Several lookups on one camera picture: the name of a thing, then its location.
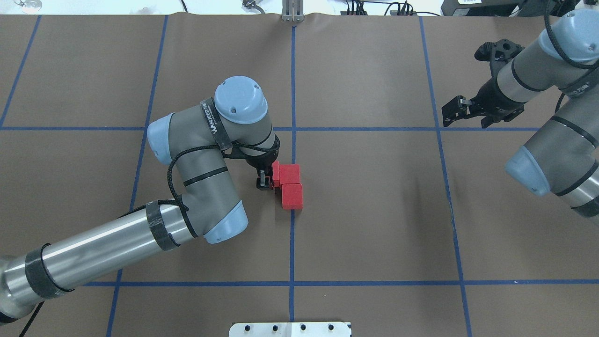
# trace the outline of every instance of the red block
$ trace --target red block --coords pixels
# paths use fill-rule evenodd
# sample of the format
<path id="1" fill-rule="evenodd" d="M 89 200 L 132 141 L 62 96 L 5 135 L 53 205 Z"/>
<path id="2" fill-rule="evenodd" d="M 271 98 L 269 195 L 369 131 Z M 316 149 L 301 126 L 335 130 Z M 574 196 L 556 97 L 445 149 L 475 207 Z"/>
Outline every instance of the red block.
<path id="1" fill-rule="evenodd" d="M 280 183 L 285 185 L 287 183 L 301 183 L 300 178 L 300 165 L 299 164 L 285 164 L 280 166 Z"/>
<path id="2" fill-rule="evenodd" d="M 280 164 L 278 160 L 273 163 L 273 185 L 274 187 L 281 187 Z"/>
<path id="3" fill-rule="evenodd" d="M 281 189 L 283 209 L 302 209 L 304 207 L 304 187 L 300 183 L 287 183 Z"/>

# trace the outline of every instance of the silver robot arm segment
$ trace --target silver robot arm segment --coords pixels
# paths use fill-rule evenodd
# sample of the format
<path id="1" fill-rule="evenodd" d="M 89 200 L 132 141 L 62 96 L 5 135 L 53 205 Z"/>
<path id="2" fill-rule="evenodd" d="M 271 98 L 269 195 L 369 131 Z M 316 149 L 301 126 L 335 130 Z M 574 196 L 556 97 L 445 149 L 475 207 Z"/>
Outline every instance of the silver robot arm segment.
<path id="1" fill-rule="evenodd" d="M 182 155 L 176 167 L 186 193 L 178 201 L 153 201 L 144 209 L 26 255 L 0 257 L 0 325 L 28 315 L 37 303 L 199 235 L 218 243 L 241 233 L 247 216 L 223 156 L 246 159 L 258 172 L 258 187 L 270 187 L 278 139 L 267 111 L 260 86 L 235 76 L 216 89 L 214 100 L 152 123 L 148 141 L 164 164 L 182 151 L 214 146 L 220 139 L 253 148 L 233 148 L 231 155 L 217 148 Z"/>
<path id="2" fill-rule="evenodd" d="M 574 10 L 552 29 L 572 60 L 594 64 L 599 59 L 598 12 Z M 556 86 L 569 97 L 568 103 L 556 109 L 518 150 L 506 164 L 506 171 L 534 194 L 553 192 L 578 214 L 599 224 L 599 164 L 592 156 L 599 146 L 599 118 L 594 113 L 599 106 L 599 70 L 574 67 L 563 60 L 547 30 L 526 49 L 508 55 L 512 57 L 507 60 L 503 57 L 506 49 L 517 45 L 506 41 L 487 47 L 492 49 L 491 63 L 504 62 L 497 75 L 472 100 L 458 96 L 447 103 L 442 109 L 444 126 L 475 116 L 484 116 L 484 128 L 511 121 L 524 110 L 526 102 Z"/>

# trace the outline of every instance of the brown table surface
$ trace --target brown table surface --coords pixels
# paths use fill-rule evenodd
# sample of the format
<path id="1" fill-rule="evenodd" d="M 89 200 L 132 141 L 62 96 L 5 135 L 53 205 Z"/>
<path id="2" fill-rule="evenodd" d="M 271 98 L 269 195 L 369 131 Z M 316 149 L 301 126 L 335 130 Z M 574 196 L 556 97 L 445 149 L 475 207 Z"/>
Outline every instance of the brown table surface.
<path id="1" fill-rule="evenodd" d="M 228 161 L 250 224 L 44 305 L 28 336 L 227 336 L 234 322 L 352 322 L 354 336 L 591 336 L 599 228 L 505 162 L 552 115 L 438 126 L 489 78 L 484 42 L 539 18 L 0 16 L 0 246 L 20 255 L 169 196 L 144 128 L 234 75 L 264 89 L 304 209 Z M 26 319 L 0 328 L 17 336 Z"/>

